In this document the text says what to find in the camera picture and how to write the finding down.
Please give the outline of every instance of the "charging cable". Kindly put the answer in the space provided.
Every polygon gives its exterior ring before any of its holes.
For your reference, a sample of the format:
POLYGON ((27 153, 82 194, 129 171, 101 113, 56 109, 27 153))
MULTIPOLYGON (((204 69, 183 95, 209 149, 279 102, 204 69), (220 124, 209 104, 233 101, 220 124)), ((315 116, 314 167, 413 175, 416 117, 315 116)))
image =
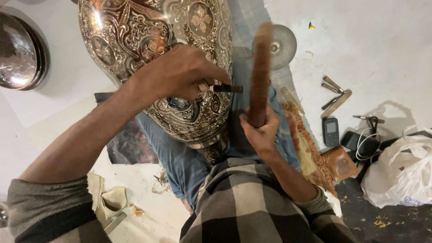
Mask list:
POLYGON ((374 133, 374 134, 370 134, 370 135, 367 136, 365 139, 363 139, 362 142, 360 142, 360 140, 362 139, 362 135, 363 135, 363 133, 364 133, 367 129, 370 129, 371 132, 373 131, 372 128, 364 128, 364 129, 363 129, 362 133, 360 134, 359 140, 357 141, 356 159, 358 159, 358 160, 369 160, 369 159, 370 159, 370 162, 371 162, 371 164, 372 164, 372 158, 375 157, 376 155, 382 153, 382 151, 379 149, 379 147, 381 146, 382 139, 383 139, 384 136, 383 136, 382 134, 376 132, 376 133, 374 133), (367 156, 362 156, 362 155, 359 153, 360 146, 363 145, 363 143, 366 141, 366 139, 368 139, 368 138, 370 138, 370 137, 374 137, 374 136, 376 136, 376 135, 380 136, 379 146, 378 146, 377 151, 376 151, 373 155, 371 155, 371 156, 369 156, 369 157, 367 157, 367 156))

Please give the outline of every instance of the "brown leather wallet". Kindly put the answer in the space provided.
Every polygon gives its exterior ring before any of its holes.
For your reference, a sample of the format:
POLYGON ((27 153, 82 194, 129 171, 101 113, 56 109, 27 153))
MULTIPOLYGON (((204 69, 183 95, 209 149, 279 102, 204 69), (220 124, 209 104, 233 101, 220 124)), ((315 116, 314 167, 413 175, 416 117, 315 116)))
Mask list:
POLYGON ((336 182, 348 177, 356 176, 360 173, 359 169, 342 146, 334 147, 329 151, 322 153, 321 157, 327 164, 333 180, 336 182))

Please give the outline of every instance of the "wooden stick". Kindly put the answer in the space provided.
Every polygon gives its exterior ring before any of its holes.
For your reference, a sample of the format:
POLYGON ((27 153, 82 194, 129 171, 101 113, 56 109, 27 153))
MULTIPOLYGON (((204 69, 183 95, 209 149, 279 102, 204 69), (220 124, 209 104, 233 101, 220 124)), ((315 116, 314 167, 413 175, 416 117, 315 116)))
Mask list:
POLYGON ((251 79, 249 124, 260 128, 265 124, 267 93, 270 84, 270 46, 273 42, 273 24, 264 22, 254 39, 254 69, 251 79))

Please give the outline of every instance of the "engraved metal vase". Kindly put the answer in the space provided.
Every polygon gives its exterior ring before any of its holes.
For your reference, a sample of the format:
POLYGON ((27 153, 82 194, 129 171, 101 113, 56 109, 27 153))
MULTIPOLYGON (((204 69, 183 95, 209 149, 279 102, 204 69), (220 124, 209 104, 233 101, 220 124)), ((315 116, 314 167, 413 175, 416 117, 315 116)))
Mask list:
MULTIPOLYGON (((119 87, 177 44, 190 44, 232 75, 231 14, 226 0, 80 0, 79 26, 93 60, 119 87)), ((216 164, 226 147, 227 93, 198 101, 167 97, 144 112, 173 138, 216 164)))

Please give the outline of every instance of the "hand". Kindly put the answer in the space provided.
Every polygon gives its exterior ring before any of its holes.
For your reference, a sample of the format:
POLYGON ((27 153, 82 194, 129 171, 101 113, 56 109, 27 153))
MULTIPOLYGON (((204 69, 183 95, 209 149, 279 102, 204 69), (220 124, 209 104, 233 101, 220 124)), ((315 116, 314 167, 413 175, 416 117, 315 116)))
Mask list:
POLYGON ((206 59, 205 52, 190 45, 177 45, 139 69, 126 83, 133 83, 138 96, 152 95, 155 100, 174 96, 194 100, 198 85, 215 80, 231 84, 222 68, 206 59))
POLYGON ((270 105, 267 105, 266 108, 266 122, 260 128, 251 126, 245 114, 240 115, 240 124, 245 131, 246 138, 254 147, 258 156, 265 162, 271 161, 274 156, 280 156, 274 146, 279 121, 279 116, 274 113, 270 105))

